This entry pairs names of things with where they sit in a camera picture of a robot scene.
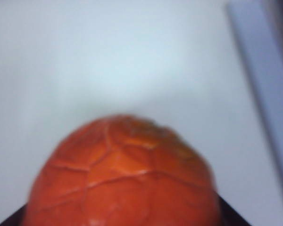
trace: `cracked surface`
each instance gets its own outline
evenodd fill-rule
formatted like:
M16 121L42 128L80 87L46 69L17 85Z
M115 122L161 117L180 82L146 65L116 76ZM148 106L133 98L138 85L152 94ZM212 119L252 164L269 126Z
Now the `cracked surface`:
M128 115L64 139L39 173L22 226L218 226L208 165L170 129Z

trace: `white surface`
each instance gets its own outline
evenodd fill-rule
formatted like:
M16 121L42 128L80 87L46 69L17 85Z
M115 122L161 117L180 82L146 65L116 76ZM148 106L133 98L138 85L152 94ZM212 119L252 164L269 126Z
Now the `white surface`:
M61 138L119 112L174 127L254 226L283 199L224 0L0 1L0 222Z

